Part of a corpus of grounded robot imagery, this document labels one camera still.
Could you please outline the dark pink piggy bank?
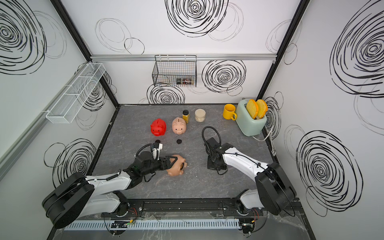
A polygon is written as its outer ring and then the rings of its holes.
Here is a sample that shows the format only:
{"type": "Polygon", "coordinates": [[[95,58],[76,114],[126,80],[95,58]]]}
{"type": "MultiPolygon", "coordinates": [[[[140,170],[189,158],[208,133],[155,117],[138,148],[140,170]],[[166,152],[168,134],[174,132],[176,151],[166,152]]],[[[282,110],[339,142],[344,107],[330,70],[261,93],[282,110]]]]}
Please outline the dark pink piggy bank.
{"type": "Polygon", "coordinates": [[[186,162],[186,159],[180,155],[172,155],[172,156],[177,156],[178,160],[175,162],[171,162],[171,163],[175,163],[175,164],[171,169],[167,170],[168,175],[171,177],[183,175],[184,170],[188,165],[186,162]]]}

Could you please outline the light pink piggy bank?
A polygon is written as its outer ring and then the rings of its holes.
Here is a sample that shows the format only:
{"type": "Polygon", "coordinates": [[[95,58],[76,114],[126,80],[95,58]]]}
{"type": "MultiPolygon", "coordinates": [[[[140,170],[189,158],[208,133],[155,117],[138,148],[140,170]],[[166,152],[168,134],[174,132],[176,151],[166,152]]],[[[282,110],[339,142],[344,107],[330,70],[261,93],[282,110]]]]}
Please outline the light pink piggy bank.
{"type": "Polygon", "coordinates": [[[187,130],[187,123],[183,118],[177,117],[172,122],[172,130],[177,135],[182,135],[187,130]]]}

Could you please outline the red piggy bank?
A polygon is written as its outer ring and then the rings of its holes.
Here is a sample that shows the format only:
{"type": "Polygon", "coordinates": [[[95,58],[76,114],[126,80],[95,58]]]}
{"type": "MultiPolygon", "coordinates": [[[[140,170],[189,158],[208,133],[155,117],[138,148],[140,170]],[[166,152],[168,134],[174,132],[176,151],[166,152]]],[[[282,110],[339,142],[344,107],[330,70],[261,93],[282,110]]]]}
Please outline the red piggy bank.
{"type": "Polygon", "coordinates": [[[163,136],[166,133],[167,125],[162,119],[156,119],[151,124],[151,133],[154,136],[163,136]]]}

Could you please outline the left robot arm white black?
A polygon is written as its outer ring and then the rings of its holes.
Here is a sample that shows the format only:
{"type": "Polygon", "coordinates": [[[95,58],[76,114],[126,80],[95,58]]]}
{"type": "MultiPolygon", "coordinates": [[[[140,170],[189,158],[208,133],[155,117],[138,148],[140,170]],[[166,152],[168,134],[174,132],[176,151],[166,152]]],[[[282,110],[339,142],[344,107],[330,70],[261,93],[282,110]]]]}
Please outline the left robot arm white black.
{"type": "Polygon", "coordinates": [[[172,177],[182,175],[186,166],[186,159],[180,155],[160,157],[144,151],[128,168],[114,174],[72,174],[43,200],[42,207],[56,229],[67,227],[78,218],[99,213],[124,217],[132,208],[123,190],[147,182],[146,175],[154,176],[157,171],[167,171],[172,177]]]}

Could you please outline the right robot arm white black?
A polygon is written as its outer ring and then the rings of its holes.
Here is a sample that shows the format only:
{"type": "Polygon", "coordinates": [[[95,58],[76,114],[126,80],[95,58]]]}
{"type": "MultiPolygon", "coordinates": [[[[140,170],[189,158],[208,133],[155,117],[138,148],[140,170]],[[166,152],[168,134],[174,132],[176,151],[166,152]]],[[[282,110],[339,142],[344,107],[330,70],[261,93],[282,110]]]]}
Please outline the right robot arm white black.
{"type": "Polygon", "coordinates": [[[245,190],[237,197],[238,212],[242,215],[251,209],[261,208],[277,216],[296,198],[296,190],[278,163],[257,161],[230,144],[222,145],[214,138],[205,140],[204,146],[208,154],[208,169],[219,174],[231,166],[256,183],[255,190],[245,190]]]}

